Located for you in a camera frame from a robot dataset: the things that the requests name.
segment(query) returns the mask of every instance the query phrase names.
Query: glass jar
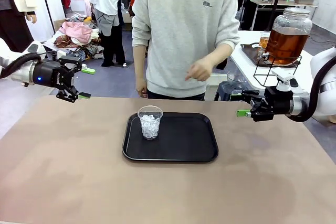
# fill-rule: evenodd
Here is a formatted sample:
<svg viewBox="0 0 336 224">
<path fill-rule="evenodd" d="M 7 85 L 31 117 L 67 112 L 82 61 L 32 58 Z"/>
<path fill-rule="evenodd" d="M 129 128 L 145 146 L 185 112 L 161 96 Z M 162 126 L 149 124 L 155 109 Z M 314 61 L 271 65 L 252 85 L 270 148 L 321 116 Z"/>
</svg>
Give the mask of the glass jar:
<svg viewBox="0 0 336 224">
<path fill-rule="evenodd" d="M 288 66 L 298 59 L 313 25 L 309 16 L 309 10 L 290 7 L 276 18 L 266 47 L 270 63 Z"/>
</svg>

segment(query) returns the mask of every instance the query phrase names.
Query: pink cloth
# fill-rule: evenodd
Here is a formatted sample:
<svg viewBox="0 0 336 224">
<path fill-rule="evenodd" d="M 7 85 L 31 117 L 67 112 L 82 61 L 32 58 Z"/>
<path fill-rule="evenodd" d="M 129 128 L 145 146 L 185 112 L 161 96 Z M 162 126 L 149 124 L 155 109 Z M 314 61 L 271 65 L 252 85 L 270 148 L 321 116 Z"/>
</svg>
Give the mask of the pink cloth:
<svg viewBox="0 0 336 224">
<path fill-rule="evenodd" d="M 92 29 L 83 22 L 64 22 L 59 31 L 84 44 L 89 43 L 92 33 Z"/>
<path fill-rule="evenodd" d="M 90 0 L 84 0 L 84 2 L 85 2 L 85 15 L 87 17 L 92 17 Z"/>
</svg>

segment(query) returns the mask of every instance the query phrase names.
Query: plastic cup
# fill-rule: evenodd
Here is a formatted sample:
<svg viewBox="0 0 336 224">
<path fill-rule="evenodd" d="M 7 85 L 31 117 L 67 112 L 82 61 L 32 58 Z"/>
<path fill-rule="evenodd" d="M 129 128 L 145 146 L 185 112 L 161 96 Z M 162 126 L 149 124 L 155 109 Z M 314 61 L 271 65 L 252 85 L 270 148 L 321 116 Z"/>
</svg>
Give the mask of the plastic cup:
<svg viewBox="0 0 336 224">
<path fill-rule="evenodd" d="M 269 31 L 265 31 L 265 32 L 261 33 L 261 38 L 260 38 L 260 42 L 259 42 L 260 47 L 262 47 L 262 48 L 267 47 L 270 34 L 271 33 Z"/>
<path fill-rule="evenodd" d="M 145 139 L 157 138 L 162 116 L 162 110 L 156 106 L 145 106 L 138 111 L 142 135 Z"/>
</svg>

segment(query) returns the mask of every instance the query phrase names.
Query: black tray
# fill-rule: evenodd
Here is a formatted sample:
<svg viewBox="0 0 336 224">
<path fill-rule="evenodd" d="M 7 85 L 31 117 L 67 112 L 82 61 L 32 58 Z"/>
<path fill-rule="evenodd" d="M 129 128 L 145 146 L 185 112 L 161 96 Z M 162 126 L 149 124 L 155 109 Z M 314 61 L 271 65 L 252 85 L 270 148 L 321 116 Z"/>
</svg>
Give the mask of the black tray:
<svg viewBox="0 0 336 224">
<path fill-rule="evenodd" d="M 206 163 L 218 156 L 211 122 L 198 113 L 163 113 L 154 140 L 143 137 L 140 119 L 134 114 L 128 120 L 122 150 L 133 161 Z"/>
</svg>

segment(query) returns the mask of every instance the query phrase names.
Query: brown liquid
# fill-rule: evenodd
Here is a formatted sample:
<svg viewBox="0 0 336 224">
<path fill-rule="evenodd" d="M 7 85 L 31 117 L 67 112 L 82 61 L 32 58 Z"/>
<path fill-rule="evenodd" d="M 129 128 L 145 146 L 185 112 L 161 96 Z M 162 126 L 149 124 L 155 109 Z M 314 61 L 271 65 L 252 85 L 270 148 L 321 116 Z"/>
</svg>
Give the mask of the brown liquid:
<svg viewBox="0 0 336 224">
<path fill-rule="evenodd" d="M 267 44 L 268 44 L 268 40 L 269 40 L 269 38 L 261 38 L 260 42 L 259 42 L 259 46 L 261 46 L 263 48 L 266 48 Z"/>
<path fill-rule="evenodd" d="M 272 30 L 266 52 L 269 52 L 269 62 L 275 65 L 287 66 L 300 56 L 309 35 L 298 35 L 302 32 L 295 28 L 284 28 L 281 34 Z"/>
</svg>

